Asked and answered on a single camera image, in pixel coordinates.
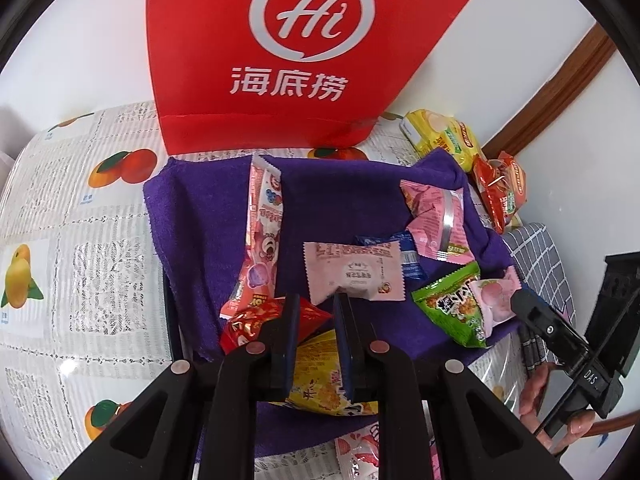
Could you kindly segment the right hand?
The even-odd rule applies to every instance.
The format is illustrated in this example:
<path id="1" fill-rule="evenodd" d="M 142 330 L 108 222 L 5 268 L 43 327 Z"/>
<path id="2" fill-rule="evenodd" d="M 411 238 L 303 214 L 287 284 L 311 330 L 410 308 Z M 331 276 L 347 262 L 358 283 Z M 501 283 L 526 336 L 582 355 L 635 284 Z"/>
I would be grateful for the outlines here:
<path id="1" fill-rule="evenodd" d="M 538 408 L 544 389 L 547 387 L 549 374 L 555 369 L 553 363 L 544 362 L 533 372 L 524 385 L 520 396 L 520 421 L 530 431 L 534 432 L 539 426 Z M 592 427 L 596 413 L 582 411 L 574 415 L 567 425 L 567 433 L 557 444 L 541 430 L 537 440 L 553 455 L 560 455 L 564 450 L 582 438 Z"/>

